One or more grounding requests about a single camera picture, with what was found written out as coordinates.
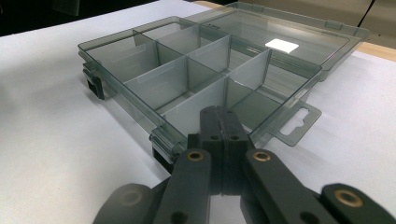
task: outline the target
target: hole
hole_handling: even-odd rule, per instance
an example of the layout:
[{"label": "hole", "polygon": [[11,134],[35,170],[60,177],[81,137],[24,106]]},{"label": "hole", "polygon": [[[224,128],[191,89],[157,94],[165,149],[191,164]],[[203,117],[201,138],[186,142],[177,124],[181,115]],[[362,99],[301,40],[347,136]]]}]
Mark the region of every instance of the hole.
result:
[{"label": "hole", "polygon": [[265,152],[256,152],[253,154],[253,158],[256,159],[256,161],[269,161],[271,160],[271,156],[268,153]]},{"label": "hole", "polygon": [[301,213],[300,218],[306,224],[318,224],[319,223],[319,219],[315,215],[308,213],[308,212]]},{"label": "hole", "polygon": [[294,129],[304,125],[304,118],[308,114],[308,110],[301,108],[297,113],[280,129],[280,132],[289,135]]},{"label": "hole", "polygon": [[201,161],[204,155],[201,152],[192,152],[187,157],[190,161]]},{"label": "hole", "polygon": [[120,196],[120,202],[124,206],[132,206],[142,200],[142,194],[138,191],[129,190]]},{"label": "hole", "polygon": [[189,219],[189,217],[182,212],[175,212],[171,216],[172,224],[184,224],[187,222],[187,219]]},{"label": "hole", "polygon": [[335,191],[334,195],[340,203],[343,203],[344,205],[347,205],[349,207],[363,206],[363,201],[361,200],[361,198],[352,191],[346,189],[339,189]]}]

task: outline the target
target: transparent plastic box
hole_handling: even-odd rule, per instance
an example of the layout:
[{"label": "transparent plastic box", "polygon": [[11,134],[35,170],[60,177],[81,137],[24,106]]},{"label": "transparent plastic box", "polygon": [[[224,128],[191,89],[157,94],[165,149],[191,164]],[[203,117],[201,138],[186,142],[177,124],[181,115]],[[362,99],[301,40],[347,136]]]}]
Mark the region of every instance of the transparent plastic box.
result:
[{"label": "transparent plastic box", "polygon": [[[304,102],[319,80],[319,65],[181,18],[78,47],[90,88],[113,97],[169,164],[186,149],[188,134],[199,132],[199,113],[208,106],[231,109],[261,145],[273,136],[297,144],[320,115]],[[301,108],[309,112],[304,126],[282,134]]]},{"label": "transparent plastic box", "polygon": [[369,35],[366,29],[341,22],[324,21],[240,2],[187,19],[263,46],[274,39],[298,45],[290,55],[321,65],[323,71],[320,81],[325,80]]}]

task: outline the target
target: white desk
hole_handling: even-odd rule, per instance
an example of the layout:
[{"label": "white desk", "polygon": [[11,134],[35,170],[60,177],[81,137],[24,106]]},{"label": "white desk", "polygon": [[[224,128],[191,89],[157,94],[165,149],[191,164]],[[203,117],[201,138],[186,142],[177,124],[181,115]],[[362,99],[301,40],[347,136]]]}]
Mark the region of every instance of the white desk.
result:
[{"label": "white desk", "polygon": [[[0,223],[91,223],[114,189],[168,177],[149,135],[89,91],[77,45],[203,10],[163,0],[0,38]],[[266,148],[307,187],[345,183],[396,216],[395,101],[396,63],[355,52],[312,90],[323,114],[303,140]],[[211,210],[212,223],[243,223],[235,197]]]}]

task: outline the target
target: brass insert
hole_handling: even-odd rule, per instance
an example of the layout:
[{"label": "brass insert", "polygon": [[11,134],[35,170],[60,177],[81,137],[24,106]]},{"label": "brass insert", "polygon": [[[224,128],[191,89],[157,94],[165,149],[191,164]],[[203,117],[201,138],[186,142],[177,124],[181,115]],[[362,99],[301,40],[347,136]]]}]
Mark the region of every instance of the brass insert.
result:
[{"label": "brass insert", "polygon": [[354,192],[346,189],[338,189],[334,193],[335,198],[349,207],[362,207],[363,200]]},{"label": "brass insert", "polygon": [[190,161],[201,161],[204,159],[204,154],[194,151],[189,153],[189,155],[187,155],[187,158],[189,158]]},{"label": "brass insert", "polygon": [[253,158],[256,161],[269,161],[271,160],[271,156],[266,152],[256,152],[253,154]]}]

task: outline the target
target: hang hole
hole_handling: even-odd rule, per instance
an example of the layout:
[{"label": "hang hole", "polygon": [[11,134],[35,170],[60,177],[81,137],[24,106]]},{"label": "hang hole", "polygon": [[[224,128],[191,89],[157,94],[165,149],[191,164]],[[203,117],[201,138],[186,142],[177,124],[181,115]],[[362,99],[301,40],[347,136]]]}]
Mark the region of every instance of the hang hole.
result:
[{"label": "hang hole", "polygon": [[283,125],[283,127],[280,129],[280,132],[285,135],[289,135],[294,129],[302,127],[304,125],[304,119],[308,113],[308,109],[300,108],[297,113],[295,113],[294,116],[289,119],[285,125]]}]

